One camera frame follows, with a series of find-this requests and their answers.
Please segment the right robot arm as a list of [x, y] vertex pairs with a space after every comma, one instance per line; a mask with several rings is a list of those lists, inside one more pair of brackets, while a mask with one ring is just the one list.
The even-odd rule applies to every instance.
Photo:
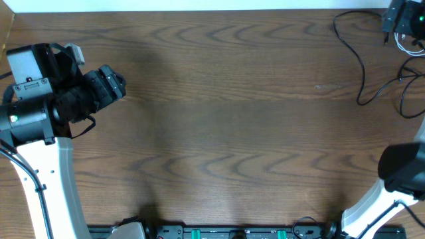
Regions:
[[[395, 41], [412, 37], [418, 51], [407, 50], [405, 61], [424, 59], [424, 1], [392, 0], [381, 16], [382, 31]], [[322, 238], [373, 238], [379, 229], [402, 210], [424, 200], [424, 128], [412, 143], [388, 146], [378, 166], [378, 180], [338, 220], [331, 222]]]

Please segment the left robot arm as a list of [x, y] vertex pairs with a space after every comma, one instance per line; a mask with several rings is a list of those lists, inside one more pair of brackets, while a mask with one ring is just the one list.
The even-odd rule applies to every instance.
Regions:
[[39, 43], [8, 50], [9, 85], [1, 103], [1, 154], [24, 188], [37, 238], [89, 238], [76, 187], [70, 125], [126, 95], [108, 65], [82, 73], [79, 46]]

